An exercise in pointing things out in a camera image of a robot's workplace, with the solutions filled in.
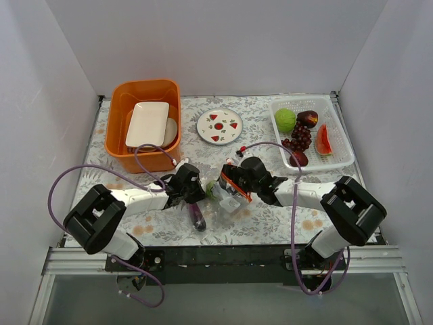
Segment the fake green lime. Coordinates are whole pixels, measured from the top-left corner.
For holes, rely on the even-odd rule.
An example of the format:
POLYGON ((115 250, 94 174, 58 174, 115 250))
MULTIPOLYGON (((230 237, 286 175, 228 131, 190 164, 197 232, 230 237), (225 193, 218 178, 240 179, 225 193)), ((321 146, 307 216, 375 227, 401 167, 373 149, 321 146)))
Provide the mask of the fake green lime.
POLYGON ((215 196, 215 194, 213 192, 215 184, 216 184, 215 180, 211 180, 206 184, 205 194, 206 194, 206 197, 209 198, 210 200, 216 200, 217 199, 217 197, 215 196))

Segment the clear orange zip top bag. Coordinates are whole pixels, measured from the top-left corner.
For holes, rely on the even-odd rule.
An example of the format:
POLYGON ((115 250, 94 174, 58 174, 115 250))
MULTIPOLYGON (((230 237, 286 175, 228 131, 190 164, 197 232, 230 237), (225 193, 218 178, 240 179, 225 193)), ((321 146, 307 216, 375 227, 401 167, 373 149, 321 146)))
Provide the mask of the clear orange zip top bag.
POLYGON ((213 192, 217 199, 211 200, 211 203, 221 224, 233 223, 234 217, 252 201, 251 196, 233 180, 233 171, 237 167, 236 162, 236 160, 227 158, 219 176, 215 179, 213 192))

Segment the fake purple plum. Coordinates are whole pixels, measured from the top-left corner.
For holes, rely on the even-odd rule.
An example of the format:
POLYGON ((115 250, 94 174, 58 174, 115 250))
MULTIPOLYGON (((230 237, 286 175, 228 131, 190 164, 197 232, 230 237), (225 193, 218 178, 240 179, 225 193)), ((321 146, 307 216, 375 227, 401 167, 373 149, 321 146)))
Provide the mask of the fake purple plum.
POLYGON ((302 151, 294 151, 289 158, 289 164, 292 167, 305 167, 309 163, 307 156, 302 151))

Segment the fake red grape bunch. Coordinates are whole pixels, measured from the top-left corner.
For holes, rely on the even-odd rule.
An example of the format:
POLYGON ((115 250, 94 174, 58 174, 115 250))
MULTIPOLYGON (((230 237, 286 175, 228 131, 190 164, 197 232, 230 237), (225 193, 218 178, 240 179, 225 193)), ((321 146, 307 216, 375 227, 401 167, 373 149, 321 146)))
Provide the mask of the fake red grape bunch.
POLYGON ((290 149, 291 151, 304 152, 312 143, 312 135, 310 129, 303 125, 301 122, 297 122, 294 129, 292 130, 291 138, 285 138, 281 141, 281 144, 290 149))

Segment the fake green cabbage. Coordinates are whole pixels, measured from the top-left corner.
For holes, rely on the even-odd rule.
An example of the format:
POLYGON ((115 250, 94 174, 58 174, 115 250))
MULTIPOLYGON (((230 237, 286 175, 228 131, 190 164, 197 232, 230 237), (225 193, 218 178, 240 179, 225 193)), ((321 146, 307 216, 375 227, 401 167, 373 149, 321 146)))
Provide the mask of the fake green cabbage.
POLYGON ((297 116, 287 108, 281 108, 274 114, 277 128, 282 133, 290 132, 296 125, 297 116))

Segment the fake watermelon slice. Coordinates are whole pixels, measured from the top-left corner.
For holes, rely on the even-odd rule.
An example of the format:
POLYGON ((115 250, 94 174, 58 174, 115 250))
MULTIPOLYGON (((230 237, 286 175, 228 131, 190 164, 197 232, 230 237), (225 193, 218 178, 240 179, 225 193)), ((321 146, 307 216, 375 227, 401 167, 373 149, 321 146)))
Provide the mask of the fake watermelon slice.
POLYGON ((332 154, 332 147, 328 139, 326 124, 322 124, 317 131, 315 149, 322 156, 329 156, 332 154))

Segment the fake dark red plum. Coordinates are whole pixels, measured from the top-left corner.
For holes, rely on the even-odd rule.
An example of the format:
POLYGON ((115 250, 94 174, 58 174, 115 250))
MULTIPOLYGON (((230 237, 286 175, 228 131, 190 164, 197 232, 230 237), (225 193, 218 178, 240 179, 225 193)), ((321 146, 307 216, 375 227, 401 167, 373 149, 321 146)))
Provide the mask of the fake dark red plum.
POLYGON ((296 120, 308 129, 312 129, 317 125, 319 116, 314 110, 307 110, 298 113, 296 120))

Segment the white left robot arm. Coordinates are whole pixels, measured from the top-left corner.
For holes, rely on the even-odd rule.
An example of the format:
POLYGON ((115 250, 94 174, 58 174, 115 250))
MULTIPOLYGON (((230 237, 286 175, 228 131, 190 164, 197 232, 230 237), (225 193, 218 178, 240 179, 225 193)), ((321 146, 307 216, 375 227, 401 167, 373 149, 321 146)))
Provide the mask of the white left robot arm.
POLYGON ((195 204, 205 198, 200 171, 182 162, 163 185, 151 183, 146 189, 109 190, 93 186, 64 219, 66 231, 87 254, 107 253, 120 258, 131 271, 144 262, 144 247, 132 235, 118 229, 124 216, 145 211, 162 211, 182 202, 195 204))

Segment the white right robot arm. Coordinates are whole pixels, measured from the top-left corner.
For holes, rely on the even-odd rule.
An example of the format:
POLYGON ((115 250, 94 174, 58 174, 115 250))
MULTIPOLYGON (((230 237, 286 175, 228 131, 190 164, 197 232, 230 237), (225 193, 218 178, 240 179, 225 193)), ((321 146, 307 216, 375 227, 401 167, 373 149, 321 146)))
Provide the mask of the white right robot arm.
POLYGON ((247 200, 256 194, 267 205, 325 212, 331 226, 295 254, 297 262, 314 269, 325 267, 332 255, 347 246, 364 246, 387 216, 384 206, 349 176, 331 183, 295 181, 273 176, 255 156, 238 166, 223 165, 220 183, 247 200))

